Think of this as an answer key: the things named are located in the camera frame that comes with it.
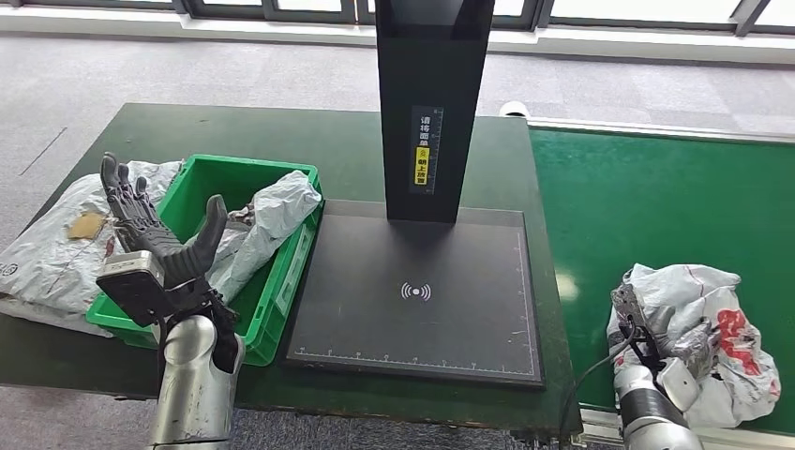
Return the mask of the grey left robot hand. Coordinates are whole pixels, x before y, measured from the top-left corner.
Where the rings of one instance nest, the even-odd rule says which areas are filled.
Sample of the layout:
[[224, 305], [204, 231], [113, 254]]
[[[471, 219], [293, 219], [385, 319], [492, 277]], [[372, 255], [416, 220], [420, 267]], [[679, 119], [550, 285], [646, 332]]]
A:
[[144, 177], [131, 183], [128, 166], [106, 153], [101, 161], [100, 180], [125, 251], [151, 252], [165, 272], [164, 284], [168, 288], [205, 276], [214, 263], [228, 219], [220, 195], [210, 197], [204, 224], [191, 242], [183, 244], [158, 215]]

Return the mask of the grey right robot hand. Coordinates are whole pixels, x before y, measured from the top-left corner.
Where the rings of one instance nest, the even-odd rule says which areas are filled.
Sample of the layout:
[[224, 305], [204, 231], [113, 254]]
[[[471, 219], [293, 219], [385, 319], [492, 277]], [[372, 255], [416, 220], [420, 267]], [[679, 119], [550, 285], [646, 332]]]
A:
[[672, 337], [668, 326], [675, 312], [675, 307], [661, 306], [647, 318], [656, 350], [662, 357], [681, 359], [695, 379], [702, 379], [713, 371], [720, 333], [709, 318], [701, 316], [685, 331]]

